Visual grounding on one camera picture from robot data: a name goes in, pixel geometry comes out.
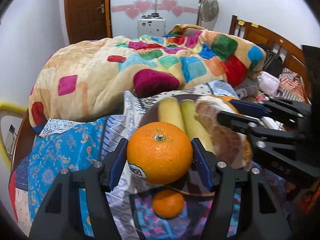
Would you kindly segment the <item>long sugarcane piece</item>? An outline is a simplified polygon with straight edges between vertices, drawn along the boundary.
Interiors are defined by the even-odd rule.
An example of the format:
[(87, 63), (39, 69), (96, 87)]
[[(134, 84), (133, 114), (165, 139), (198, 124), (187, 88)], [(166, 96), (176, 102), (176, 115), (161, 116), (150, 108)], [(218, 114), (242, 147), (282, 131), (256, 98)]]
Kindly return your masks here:
[(195, 119), (195, 102), (190, 99), (185, 99), (181, 101), (180, 107), (189, 140), (192, 141), (194, 138), (198, 138), (204, 149), (213, 153), (214, 145), (207, 130)]

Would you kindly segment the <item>large orange with sticker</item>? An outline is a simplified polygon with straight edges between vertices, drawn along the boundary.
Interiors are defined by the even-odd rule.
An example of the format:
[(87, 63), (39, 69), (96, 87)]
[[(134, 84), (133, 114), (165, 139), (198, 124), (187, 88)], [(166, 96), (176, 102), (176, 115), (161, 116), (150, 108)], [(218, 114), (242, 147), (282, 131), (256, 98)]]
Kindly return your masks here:
[(127, 145), (131, 173), (151, 184), (170, 184), (183, 177), (193, 162), (188, 136), (167, 122), (151, 122), (137, 129)]

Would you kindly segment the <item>striped cloth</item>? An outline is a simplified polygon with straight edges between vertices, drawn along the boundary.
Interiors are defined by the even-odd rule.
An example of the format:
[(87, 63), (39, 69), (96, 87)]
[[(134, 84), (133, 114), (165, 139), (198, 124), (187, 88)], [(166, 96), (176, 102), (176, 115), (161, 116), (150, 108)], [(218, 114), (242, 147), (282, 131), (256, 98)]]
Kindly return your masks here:
[(293, 101), (307, 102), (302, 78), (288, 68), (283, 68), (279, 76), (278, 96)]

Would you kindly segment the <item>pink white pouch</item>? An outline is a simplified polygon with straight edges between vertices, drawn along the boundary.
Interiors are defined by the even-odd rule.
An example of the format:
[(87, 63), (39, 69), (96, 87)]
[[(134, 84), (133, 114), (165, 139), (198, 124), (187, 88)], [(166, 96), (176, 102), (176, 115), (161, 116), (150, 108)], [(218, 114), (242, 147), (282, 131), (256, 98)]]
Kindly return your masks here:
[(268, 72), (261, 72), (257, 76), (257, 80), (261, 91), (271, 96), (275, 96), (277, 94), (278, 88), (280, 86), (280, 81), (278, 78)]

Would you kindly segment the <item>black bag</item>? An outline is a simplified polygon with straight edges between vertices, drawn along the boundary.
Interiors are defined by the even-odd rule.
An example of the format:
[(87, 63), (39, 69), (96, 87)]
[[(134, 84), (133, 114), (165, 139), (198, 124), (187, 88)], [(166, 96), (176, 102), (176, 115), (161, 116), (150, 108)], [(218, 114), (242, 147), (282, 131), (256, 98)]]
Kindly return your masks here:
[(266, 53), (266, 60), (263, 65), (263, 71), (278, 78), (283, 71), (283, 61), (281, 57), (271, 51), (266, 44), (258, 44)]

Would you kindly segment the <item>brown round plate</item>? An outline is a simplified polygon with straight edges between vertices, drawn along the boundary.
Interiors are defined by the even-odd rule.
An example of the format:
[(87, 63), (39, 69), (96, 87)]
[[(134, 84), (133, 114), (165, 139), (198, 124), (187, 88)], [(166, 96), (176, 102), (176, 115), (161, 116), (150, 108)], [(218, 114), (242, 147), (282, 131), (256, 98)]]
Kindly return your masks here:
[[(180, 104), (181, 101), (185, 100), (185, 99), (190, 99), (190, 100), (193, 100), (194, 102), (196, 102), (196, 100), (201, 96), (205, 96), (205, 95), (182, 94), (182, 95), (176, 95), (176, 96), (172, 96), (172, 97), (175, 97)], [(159, 121), (158, 120), (158, 104), (159, 104), (159, 102), (157, 102), (154, 106), (152, 106), (149, 110), (147, 110), (146, 114), (142, 117), (142, 120), (139, 124), (140, 126), (144, 126), (144, 125), (149, 124), (151, 122)], [(249, 171), (249, 169), (251, 167), (252, 167), (252, 158), (251, 158), (251, 161), (248, 166), (246, 166), (245, 168), (237, 169), (237, 170)], [(174, 190), (176, 192), (179, 192), (185, 196), (211, 197), (214, 195), (214, 193), (209, 192), (202, 185), (202, 182), (200, 180), (200, 176), (199, 176), (199, 174), (196, 170), (196, 166), (194, 164), (194, 160), (191, 165), (191, 168), (182, 178), (166, 185), (166, 187), (171, 190)]]

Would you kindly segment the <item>orange on plate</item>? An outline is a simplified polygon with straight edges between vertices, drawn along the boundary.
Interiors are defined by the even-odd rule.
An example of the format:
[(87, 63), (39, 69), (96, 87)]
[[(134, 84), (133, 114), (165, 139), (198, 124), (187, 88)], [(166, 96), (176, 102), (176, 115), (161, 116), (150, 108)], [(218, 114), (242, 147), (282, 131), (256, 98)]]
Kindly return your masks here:
[(236, 109), (236, 107), (231, 103), (232, 100), (238, 101), (237, 98), (232, 97), (232, 96), (220, 96), (220, 99), (223, 100), (229, 107), (233, 109), (233, 111), (236, 114), (239, 114), (239, 111)]

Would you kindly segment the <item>small mandarin orange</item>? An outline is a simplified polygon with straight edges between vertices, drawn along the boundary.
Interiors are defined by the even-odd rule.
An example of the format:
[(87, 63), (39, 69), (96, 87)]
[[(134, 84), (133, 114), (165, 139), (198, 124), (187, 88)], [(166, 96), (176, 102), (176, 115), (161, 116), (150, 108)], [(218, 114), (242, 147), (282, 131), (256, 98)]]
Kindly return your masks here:
[(184, 197), (176, 191), (160, 191), (152, 199), (152, 208), (159, 217), (175, 218), (183, 211)]

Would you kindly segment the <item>blue patterned bed cloth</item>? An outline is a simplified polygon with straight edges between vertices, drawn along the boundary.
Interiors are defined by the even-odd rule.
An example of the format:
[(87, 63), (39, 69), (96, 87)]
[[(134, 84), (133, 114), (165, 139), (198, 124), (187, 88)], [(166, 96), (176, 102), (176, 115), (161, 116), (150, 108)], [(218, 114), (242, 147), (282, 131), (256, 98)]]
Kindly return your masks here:
[[(146, 111), (172, 90), (147, 98), (124, 93), (124, 112), (80, 123), (52, 119), (47, 122), (33, 148), (10, 178), (10, 196), (17, 223), (28, 235), (41, 202), (63, 168), (83, 170), (103, 160), (120, 139), (131, 137)], [(211, 198), (187, 196), (183, 212), (174, 219), (159, 218), (151, 206), (155, 186), (125, 168), (119, 184), (106, 195), (122, 239), (197, 239), (203, 230)]]

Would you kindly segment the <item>yellow framed object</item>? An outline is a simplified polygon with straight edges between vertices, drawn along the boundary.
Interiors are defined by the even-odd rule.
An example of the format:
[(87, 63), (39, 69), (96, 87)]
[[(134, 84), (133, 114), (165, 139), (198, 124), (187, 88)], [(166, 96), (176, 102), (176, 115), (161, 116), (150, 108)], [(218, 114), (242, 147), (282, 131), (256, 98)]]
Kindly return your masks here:
[(25, 107), (1, 100), (1, 157), (9, 170), (11, 170), (12, 160), (7, 154), (5, 140), (9, 133), (10, 123), (16, 125), (17, 128), (18, 124), (21, 124), (21, 121), (17, 121), (17, 119), (23, 119), (26, 113)]

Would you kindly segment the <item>short sugarcane piece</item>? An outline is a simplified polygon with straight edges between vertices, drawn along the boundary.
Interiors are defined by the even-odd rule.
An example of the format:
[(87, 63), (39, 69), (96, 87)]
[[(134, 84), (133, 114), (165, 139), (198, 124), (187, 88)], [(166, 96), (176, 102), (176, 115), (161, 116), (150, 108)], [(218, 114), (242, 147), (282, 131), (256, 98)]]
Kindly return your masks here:
[(166, 97), (159, 102), (158, 120), (175, 125), (186, 132), (180, 104), (175, 97)]

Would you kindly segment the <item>standing electric fan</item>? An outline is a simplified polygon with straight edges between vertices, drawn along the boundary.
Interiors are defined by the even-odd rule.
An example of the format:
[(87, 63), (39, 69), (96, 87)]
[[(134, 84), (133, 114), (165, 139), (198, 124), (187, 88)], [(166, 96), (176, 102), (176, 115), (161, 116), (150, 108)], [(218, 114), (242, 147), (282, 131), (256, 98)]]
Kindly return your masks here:
[(219, 3), (217, 0), (202, 0), (198, 5), (197, 24), (202, 22), (211, 22), (217, 18), (219, 14)]

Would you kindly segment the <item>colourful patchwork blanket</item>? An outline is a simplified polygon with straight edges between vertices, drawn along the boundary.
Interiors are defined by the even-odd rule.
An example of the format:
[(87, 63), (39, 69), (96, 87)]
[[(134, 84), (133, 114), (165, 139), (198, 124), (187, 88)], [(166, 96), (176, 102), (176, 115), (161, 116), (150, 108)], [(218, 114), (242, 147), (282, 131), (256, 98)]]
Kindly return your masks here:
[(117, 36), (59, 49), (29, 96), (29, 121), (40, 132), (51, 118), (89, 121), (114, 111), (129, 91), (140, 98), (210, 81), (232, 87), (256, 77), (266, 54), (233, 35), (178, 24), (167, 35)]

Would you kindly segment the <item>white appliance box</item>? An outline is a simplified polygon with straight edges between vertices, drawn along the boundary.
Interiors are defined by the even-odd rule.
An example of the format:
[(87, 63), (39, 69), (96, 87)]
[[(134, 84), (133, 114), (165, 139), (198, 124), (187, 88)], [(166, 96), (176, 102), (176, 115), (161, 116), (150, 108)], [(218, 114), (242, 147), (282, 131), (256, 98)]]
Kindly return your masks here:
[(137, 21), (137, 34), (138, 37), (143, 35), (162, 37), (166, 34), (165, 27), (166, 21), (158, 13), (143, 15)]

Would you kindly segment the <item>brown wooden door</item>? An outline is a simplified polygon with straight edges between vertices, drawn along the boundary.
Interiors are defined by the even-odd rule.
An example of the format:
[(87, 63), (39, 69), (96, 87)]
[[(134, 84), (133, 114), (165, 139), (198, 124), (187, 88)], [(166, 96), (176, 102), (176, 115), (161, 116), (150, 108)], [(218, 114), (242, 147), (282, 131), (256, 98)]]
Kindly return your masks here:
[(71, 44), (111, 37), (110, 0), (64, 0)]

